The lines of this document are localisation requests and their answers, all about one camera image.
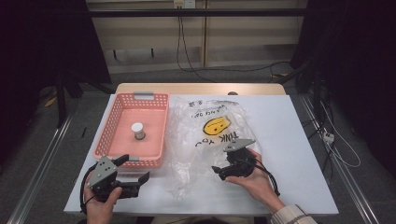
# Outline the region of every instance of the table surface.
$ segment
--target table surface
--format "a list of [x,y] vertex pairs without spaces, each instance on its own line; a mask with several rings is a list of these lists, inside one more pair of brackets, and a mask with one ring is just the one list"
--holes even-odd
[[[299,204],[311,215],[333,215],[338,210],[323,178],[318,162],[309,145],[295,109],[283,87],[278,84],[177,83],[120,84],[117,92],[166,91],[171,94],[169,113],[177,97],[187,100],[229,100],[247,110],[245,120],[260,144],[264,164],[276,178],[280,198],[286,204]],[[240,95],[226,95],[235,91]],[[66,213],[78,214],[79,183],[95,162],[92,151],[103,129],[106,115],[114,101],[110,97],[106,112],[73,188]],[[202,176],[183,200],[168,191],[170,173],[163,168],[152,170],[150,180],[141,187],[139,197],[119,200],[114,211],[130,216],[266,216],[269,211],[253,200],[239,186],[219,178]],[[119,175],[120,181],[131,181]]]

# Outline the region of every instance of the basket handle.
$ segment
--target basket handle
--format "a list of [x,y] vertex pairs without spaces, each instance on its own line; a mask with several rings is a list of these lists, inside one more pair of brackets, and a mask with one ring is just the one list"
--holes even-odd
[[134,98],[136,100],[154,100],[153,91],[134,91]]

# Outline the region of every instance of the sleeve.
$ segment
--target sleeve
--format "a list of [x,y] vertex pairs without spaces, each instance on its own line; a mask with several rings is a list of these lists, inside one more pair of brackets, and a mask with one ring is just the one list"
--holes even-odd
[[317,222],[306,214],[297,204],[288,205],[277,211],[271,218],[272,224],[316,224]]

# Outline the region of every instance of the white table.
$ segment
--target white table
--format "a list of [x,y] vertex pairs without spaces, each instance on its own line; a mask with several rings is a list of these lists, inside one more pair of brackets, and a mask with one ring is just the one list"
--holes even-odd
[[[188,100],[236,101],[247,110],[247,124],[262,147],[263,163],[272,172],[285,204],[299,204],[312,216],[338,214],[329,188],[318,166],[287,95],[171,95],[169,113],[176,97]],[[114,100],[110,97],[109,105]],[[83,164],[76,185],[64,208],[66,213],[79,214],[79,187],[83,175],[95,162],[92,151],[99,130]],[[130,216],[265,216],[269,211],[251,199],[239,186],[222,182],[219,178],[199,178],[184,200],[179,201],[166,191],[166,169],[151,171],[150,180],[141,187],[139,197],[118,200],[114,212]]]

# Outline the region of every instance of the yellow smiley face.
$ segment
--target yellow smiley face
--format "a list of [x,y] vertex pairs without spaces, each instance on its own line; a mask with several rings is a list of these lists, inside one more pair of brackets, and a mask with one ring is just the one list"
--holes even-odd
[[204,126],[204,133],[208,135],[216,135],[221,133],[230,126],[231,122],[227,117],[219,117],[208,121]]

